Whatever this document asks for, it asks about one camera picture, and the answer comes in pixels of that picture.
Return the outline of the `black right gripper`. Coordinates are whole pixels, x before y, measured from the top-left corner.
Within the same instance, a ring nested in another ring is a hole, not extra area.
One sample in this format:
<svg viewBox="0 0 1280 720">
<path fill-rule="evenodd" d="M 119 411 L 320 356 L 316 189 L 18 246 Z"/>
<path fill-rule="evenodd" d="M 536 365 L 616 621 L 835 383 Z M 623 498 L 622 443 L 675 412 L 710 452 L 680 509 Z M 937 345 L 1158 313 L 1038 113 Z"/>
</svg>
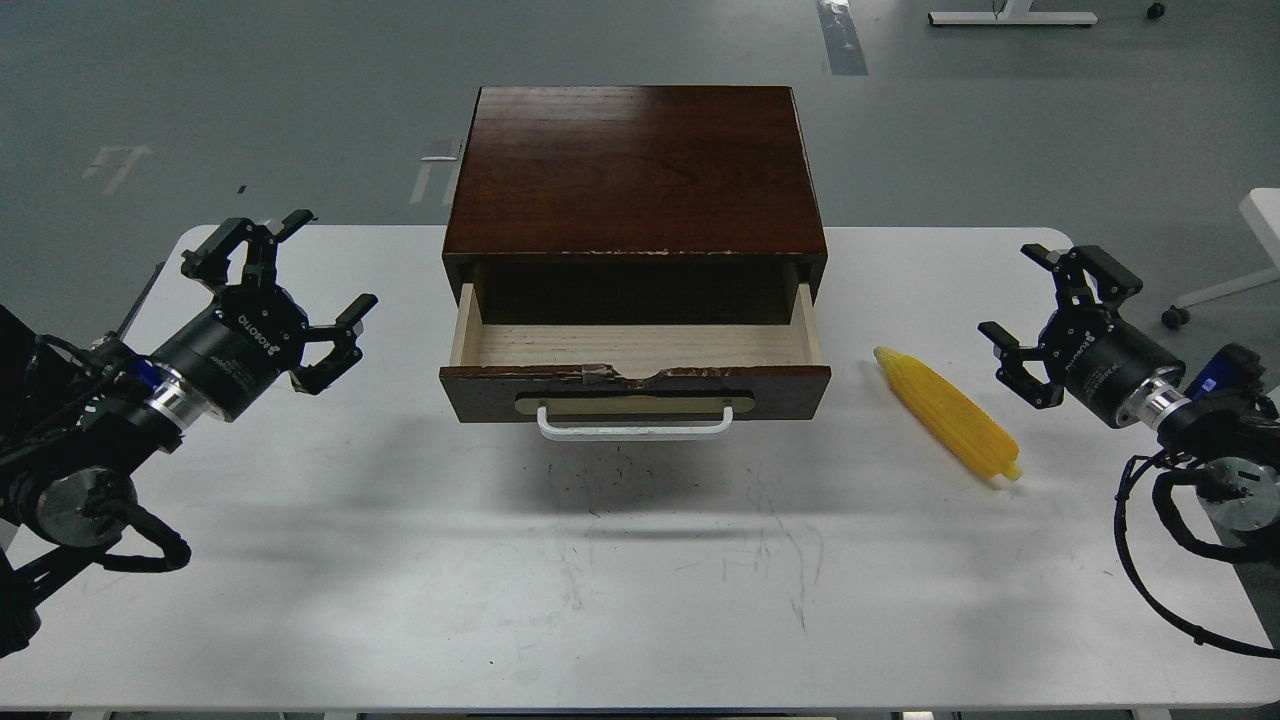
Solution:
<svg viewBox="0 0 1280 720">
<path fill-rule="evenodd" d="M 978 325 L 998 359 L 996 378 L 1039 410 L 1061 405 L 1065 388 L 1111 428 L 1138 423 L 1132 397 L 1139 388 L 1153 378 L 1178 384 L 1187 373 L 1183 360 L 1119 316 L 1143 281 L 1097 245 L 1024 243 L 1021 255 L 1052 275 L 1057 311 L 1039 334 L 1043 348 L 1021 346 L 997 322 Z M 1050 382 L 1027 369 L 1043 360 Z"/>
</svg>

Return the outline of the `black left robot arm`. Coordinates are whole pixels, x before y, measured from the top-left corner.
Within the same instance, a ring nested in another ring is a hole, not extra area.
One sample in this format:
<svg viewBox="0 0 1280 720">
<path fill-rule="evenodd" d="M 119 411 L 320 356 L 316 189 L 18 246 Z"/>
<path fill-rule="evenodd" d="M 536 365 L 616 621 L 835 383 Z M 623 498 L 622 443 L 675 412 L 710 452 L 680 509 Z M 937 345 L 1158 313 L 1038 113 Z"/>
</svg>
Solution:
<svg viewBox="0 0 1280 720">
<path fill-rule="evenodd" d="M 361 359 L 360 295 L 332 324 L 315 325 L 276 281 L 279 247 L 314 220 L 300 209 L 273 231 L 223 222 L 180 272 L 210 304 L 151 354 L 116 332 L 82 348 L 3 311 L 3 520 L 51 544 L 15 566 L 3 561 L 3 653 L 26 650 L 38 606 L 86 568 L 169 573 L 191 547 L 138 501 L 132 474 L 175 451 L 202 416 L 239 418 L 278 378 L 319 395 Z"/>
</svg>

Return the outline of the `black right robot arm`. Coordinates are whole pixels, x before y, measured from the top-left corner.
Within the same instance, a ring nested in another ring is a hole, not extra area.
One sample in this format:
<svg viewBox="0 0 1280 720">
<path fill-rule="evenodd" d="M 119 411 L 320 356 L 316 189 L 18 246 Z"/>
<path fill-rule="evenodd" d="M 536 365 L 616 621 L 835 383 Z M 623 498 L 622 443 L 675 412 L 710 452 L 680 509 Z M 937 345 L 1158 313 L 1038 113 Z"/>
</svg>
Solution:
<svg viewBox="0 0 1280 720">
<path fill-rule="evenodd" d="M 1277 559 L 1277 410 L 1261 386 L 1256 354 L 1226 345 L 1189 389 L 1175 357 L 1120 315 L 1140 279 L 1096 245 L 1021 252 L 1053 278 L 1056 309 L 1032 346 L 996 322 L 997 379 L 1037 409 L 1065 395 L 1107 427 L 1140 423 L 1172 470 L 1153 487 L 1161 523 L 1185 550 L 1222 562 Z"/>
</svg>

